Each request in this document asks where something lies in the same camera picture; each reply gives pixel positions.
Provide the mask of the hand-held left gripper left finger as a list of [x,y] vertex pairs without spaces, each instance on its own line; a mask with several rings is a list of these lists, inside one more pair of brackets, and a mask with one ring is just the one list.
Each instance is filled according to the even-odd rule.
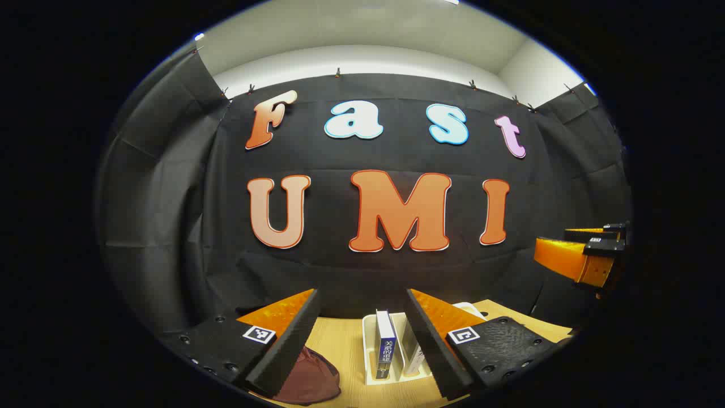
[[272,397],[292,372],[319,310],[319,291],[309,289],[245,315],[228,308],[160,340],[201,372],[242,392]]

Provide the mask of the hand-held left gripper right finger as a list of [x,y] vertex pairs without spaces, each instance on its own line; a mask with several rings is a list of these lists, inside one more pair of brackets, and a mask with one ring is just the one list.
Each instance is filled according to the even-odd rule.
[[554,341],[514,317],[477,317],[420,290],[406,295],[407,320],[447,400],[505,387],[570,341]]

